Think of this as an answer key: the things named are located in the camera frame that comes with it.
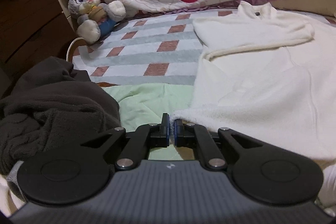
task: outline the plush toy eye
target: plush toy eye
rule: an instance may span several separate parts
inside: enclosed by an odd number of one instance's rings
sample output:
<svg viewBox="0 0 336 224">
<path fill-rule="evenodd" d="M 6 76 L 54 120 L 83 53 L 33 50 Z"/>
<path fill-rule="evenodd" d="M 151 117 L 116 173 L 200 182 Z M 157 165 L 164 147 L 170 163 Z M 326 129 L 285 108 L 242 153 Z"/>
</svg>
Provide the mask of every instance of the plush toy eye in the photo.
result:
<svg viewBox="0 0 336 224">
<path fill-rule="evenodd" d="M 77 4 L 81 4 L 84 0 L 75 0 Z"/>
</svg>

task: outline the plush toy foot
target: plush toy foot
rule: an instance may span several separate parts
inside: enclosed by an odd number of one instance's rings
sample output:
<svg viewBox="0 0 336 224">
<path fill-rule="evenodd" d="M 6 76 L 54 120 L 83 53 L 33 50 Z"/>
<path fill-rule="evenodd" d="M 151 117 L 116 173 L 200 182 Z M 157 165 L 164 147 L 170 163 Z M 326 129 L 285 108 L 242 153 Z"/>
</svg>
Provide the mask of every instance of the plush toy foot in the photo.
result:
<svg viewBox="0 0 336 224">
<path fill-rule="evenodd" d="M 118 22 L 126 16 L 126 10 L 123 3 L 119 0 L 112 1 L 108 4 L 109 9 L 111 13 L 109 13 L 109 16 L 112 20 L 115 22 Z"/>
<path fill-rule="evenodd" d="M 89 19 L 79 25 L 77 34 L 83 37 L 88 44 L 93 44 L 100 37 L 100 29 L 97 22 Z"/>
</svg>

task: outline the gray stripe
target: gray stripe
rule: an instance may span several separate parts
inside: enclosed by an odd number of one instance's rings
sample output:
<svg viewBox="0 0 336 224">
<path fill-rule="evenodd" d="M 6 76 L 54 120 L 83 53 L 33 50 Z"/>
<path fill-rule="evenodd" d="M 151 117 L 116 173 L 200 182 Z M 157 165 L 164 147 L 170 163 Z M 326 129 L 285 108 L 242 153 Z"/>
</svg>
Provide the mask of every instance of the gray stripe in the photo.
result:
<svg viewBox="0 0 336 224">
<path fill-rule="evenodd" d="M 104 41 L 104 43 L 99 47 L 99 49 L 120 47 L 120 46 L 130 46 L 130 45 L 139 45 L 146 43 L 162 42 L 162 41 L 171 41 L 171 40 L 181 40 L 181 39 L 195 39 L 197 38 L 194 31 L 192 32 L 175 32 L 175 33 L 164 33 L 156 34 L 148 37 L 137 37 L 116 41 Z"/>
<path fill-rule="evenodd" d="M 173 85 L 193 85 L 195 75 L 188 76 L 90 76 L 92 82 L 107 82 L 116 85 L 138 85 L 145 83 L 167 83 Z"/>
<path fill-rule="evenodd" d="M 121 33 L 127 33 L 127 32 L 143 31 L 143 30 L 156 29 L 156 28 L 161 28 L 161 27 L 191 24 L 192 22 L 193 22 L 192 19 L 180 19 L 180 20 L 170 20 L 170 21 L 163 21 L 163 22 L 157 22 L 157 23 L 150 23 L 150 24 L 145 24 L 142 26 L 135 26 L 135 27 L 126 27 L 125 25 L 121 24 L 120 27 L 116 27 L 117 31 L 111 32 L 110 36 L 113 37 L 114 35 L 121 34 Z"/>
<path fill-rule="evenodd" d="M 202 50 L 185 50 L 171 52 L 148 52 L 91 59 L 88 52 L 79 49 L 83 62 L 90 67 L 141 65 L 151 63 L 185 63 L 198 62 Z"/>
</svg>

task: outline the black garment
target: black garment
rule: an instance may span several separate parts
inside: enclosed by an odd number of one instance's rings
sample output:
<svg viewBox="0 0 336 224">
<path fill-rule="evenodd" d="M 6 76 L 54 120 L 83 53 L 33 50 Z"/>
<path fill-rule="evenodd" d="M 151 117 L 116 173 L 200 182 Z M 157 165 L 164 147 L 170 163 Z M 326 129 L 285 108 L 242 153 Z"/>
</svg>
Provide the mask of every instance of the black garment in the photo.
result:
<svg viewBox="0 0 336 224">
<path fill-rule="evenodd" d="M 0 100 L 0 173 L 18 160 L 119 127 L 119 105 L 86 71 L 49 57 Z"/>
</svg>

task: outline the checkered bed sheet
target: checkered bed sheet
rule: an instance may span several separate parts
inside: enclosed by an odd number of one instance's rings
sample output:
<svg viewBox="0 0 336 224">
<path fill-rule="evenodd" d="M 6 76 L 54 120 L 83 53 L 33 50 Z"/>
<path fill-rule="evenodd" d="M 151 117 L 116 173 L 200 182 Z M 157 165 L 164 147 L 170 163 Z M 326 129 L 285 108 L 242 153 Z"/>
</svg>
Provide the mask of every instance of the checkered bed sheet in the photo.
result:
<svg viewBox="0 0 336 224">
<path fill-rule="evenodd" d="M 192 21 L 226 16 L 236 9 L 213 9 L 161 15 L 122 23 L 102 42 L 80 46 L 73 55 L 76 69 L 87 70 L 93 82 L 117 85 L 169 83 L 193 85 L 202 44 Z M 336 26 L 333 19 L 298 12 Z"/>
</svg>

